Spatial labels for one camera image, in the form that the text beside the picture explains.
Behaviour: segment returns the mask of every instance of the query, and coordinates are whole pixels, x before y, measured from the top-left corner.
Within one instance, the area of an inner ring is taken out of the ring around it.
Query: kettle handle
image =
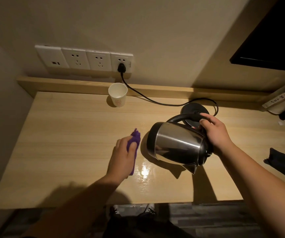
[[[201,119],[208,120],[207,117],[204,117],[204,116],[199,115],[199,114],[179,114],[179,115],[172,117],[167,122],[177,123],[177,122],[180,122],[180,121],[186,120],[186,119],[190,119],[190,120],[195,121],[195,122],[199,122]]]

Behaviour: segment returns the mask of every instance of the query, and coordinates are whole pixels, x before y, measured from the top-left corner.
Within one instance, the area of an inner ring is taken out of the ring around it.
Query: electric kettle
[[[180,164],[192,174],[212,155],[213,146],[204,128],[180,124],[183,120],[199,122],[207,119],[199,114],[180,114],[167,122],[155,123],[147,138],[149,155],[172,164]]]

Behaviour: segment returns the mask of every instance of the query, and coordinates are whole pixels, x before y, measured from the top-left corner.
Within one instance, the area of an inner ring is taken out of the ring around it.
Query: purple cloth
[[[140,132],[138,132],[138,130],[135,128],[134,132],[131,133],[132,138],[128,141],[127,143],[127,152],[129,150],[130,144],[132,142],[136,142],[137,143],[137,147],[136,147],[136,151],[135,151],[135,161],[134,161],[134,166],[133,166],[133,170],[130,173],[130,176],[132,176],[134,174],[134,170],[135,170],[135,162],[136,162],[136,157],[137,157],[137,150],[138,150],[138,146],[140,143]]]

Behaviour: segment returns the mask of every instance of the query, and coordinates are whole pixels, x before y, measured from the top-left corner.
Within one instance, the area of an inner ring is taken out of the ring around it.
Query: paper cup
[[[128,88],[126,85],[120,82],[113,83],[108,88],[108,93],[116,107],[122,107],[125,105],[127,91]]]

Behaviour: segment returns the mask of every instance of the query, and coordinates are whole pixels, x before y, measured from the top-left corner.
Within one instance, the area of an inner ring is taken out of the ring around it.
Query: electrical socket panel
[[[89,61],[87,60],[86,51],[84,49],[63,47],[62,52],[70,68],[90,69]]]
[[[112,71],[109,52],[86,50],[86,55],[92,70]]]
[[[52,68],[69,68],[60,47],[35,45],[35,49],[46,66]]]
[[[126,67],[127,73],[132,73],[134,69],[134,56],[127,53],[110,53],[110,60],[112,65],[112,71],[117,72],[118,65],[123,63]]]

